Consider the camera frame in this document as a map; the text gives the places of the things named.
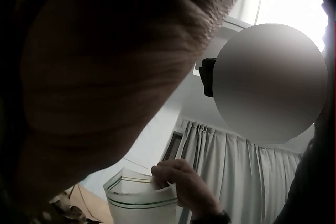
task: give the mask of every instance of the patterned fabric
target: patterned fabric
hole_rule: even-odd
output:
[[[77,207],[71,206],[68,195],[63,192],[53,198],[45,209],[31,218],[29,224],[99,224],[87,219]]]

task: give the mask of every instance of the window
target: window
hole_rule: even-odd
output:
[[[177,154],[177,150],[180,146],[181,140],[182,140],[182,133],[176,132],[174,131],[173,136],[170,140],[170,144],[168,146],[168,149],[166,151],[166,154],[163,158],[163,161],[166,160],[171,160],[171,159],[175,159],[176,154]]]
[[[322,52],[322,37],[328,24],[322,3],[323,0],[238,0],[229,16],[251,25],[291,26],[309,37]]]

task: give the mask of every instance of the fingers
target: fingers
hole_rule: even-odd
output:
[[[162,161],[158,163],[158,166],[167,166],[184,172],[188,172],[192,169],[189,163],[183,158]]]
[[[183,177],[183,172],[168,166],[153,166],[150,171],[156,180],[171,184],[180,181]]]

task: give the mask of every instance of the green stripe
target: green stripe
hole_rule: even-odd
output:
[[[116,182],[114,182],[113,184],[111,184],[107,189],[112,189],[112,186],[117,185],[120,181],[121,181],[122,177],[120,177]]]
[[[108,196],[106,196],[106,197],[109,200],[111,200],[115,203],[123,204],[123,205],[130,205],[130,206],[146,206],[146,205],[160,204],[160,203],[169,202],[169,201],[172,201],[172,200],[177,200],[177,198],[173,198],[173,199],[170,199],[170,200],[162,200],[162,201],[149,202],[149,203],[125,203],[125,202],[119,202],[119,201],[113,200],[113,199],[109,198]]]
[[[126,209],[150,209],[150,208],[158,208],[158,207],[161,207],[161,206],[152,206],[152,207],[137,207],[137,208],[133,208],[133,207],[124,207],[124,206],[117,206],[115,204],[113,204],[112,202],[108,201],[110,204],[112,204],[113,206],[116,206],[116,207],[120,207],[120,208],[126,208]],[[169,206],[169,205],[172,205],[172,204],[175,204],[177,203],[176,202],[172,202],[172,203],[169,203],[169,204],[165,204],[165,205],[162,205],[162,206]]]
[[[113,184],[111,184],[107,190],[110,190],[113,188],[114,185],[117,185],[121,180],[123,181],[131,181],[131,182],[138,182],[138,183],[150,183],[150,180],[146,180],[146,181],[136,181],[136,180],[127,180],[127,179],[123,179],[123,177],[121,176],[116,182],[114,182]]]

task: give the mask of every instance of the wrist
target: wrist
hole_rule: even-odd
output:
[[[223,211],[222,207],[215,200],[213,202],[207,202],[198,209],[192,211],[196,219],[201,219],[207,216],[218,215]]]

